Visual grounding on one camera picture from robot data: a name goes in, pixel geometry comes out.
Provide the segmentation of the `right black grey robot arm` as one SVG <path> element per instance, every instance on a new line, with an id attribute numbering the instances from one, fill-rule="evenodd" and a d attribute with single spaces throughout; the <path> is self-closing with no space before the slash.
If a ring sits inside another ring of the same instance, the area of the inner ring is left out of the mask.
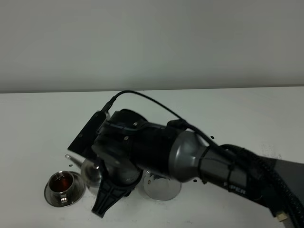
<path id="1" fill-rule="evenodd" d="M 123 109 L 96 112 L 68 149 L 101 166 L 92 212 L 103 217 L 139 183 L 145 170 L 187 182 L 199 178 L 304 224 L 304 166 L 224 144 L 205 145 L 179 120 L 165 126 Z"/>

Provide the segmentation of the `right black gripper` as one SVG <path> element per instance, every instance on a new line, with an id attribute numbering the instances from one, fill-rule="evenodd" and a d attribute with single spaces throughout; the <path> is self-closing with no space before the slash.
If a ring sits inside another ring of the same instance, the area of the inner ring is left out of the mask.
<path id="1" fill-rule="evenodd" d="M 128 109 L 116 111 L 113 115 L 96 112 L 71 142 L 68 150 L 93 163 L 138 168 L 131 156 L 132 137 L 146 122 L 145 117 Z M 117 185 L 109 176 L 104 176 L 91 211 L 103 218 L 106 211 L 121 198 L 129 196 L 139 182 L 140 177 L 129 185 Z"/>

